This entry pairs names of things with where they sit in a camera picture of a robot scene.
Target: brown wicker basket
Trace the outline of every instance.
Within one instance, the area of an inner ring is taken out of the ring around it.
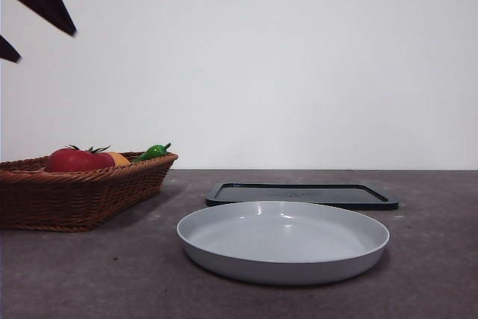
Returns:
[[[127,159],[141,152],[124,152]],[[86,232],[157,194],[177,155],[71,173],[40,170],[48,156],[0,163],[0,228]]]

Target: dark rectangular tray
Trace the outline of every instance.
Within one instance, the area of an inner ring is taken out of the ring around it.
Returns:
[[[269,183],[217,183],[206,204],[224,205],[236,202],[289,201],[318,203],[352,210],[392,210],[398,201],[366,185],[358,184],[269,184]]]

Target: gray countertop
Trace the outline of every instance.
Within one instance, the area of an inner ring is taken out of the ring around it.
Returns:
[[[184,254],[176,224],[218,181],[370,185],[391,242],[343,282],[273,287]],[[171,170],[161,193],[86,233],[3,230],[1,318],[478,318],[478,172]]]

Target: gray plate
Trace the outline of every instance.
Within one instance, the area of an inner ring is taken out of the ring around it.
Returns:
[[[380,259],[390,234],[353,211],[304,202],[241,202],[193,212],[177,227],[197,264],[231,278],[310,285],[356,276]]]

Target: tomato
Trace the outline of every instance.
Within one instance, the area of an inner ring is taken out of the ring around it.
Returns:
[[[91,171],[112,167],[114,159],[108,153],[101,153],[107,148],[80,150],[76,146],[53,152],[46,162],[46,172]]]

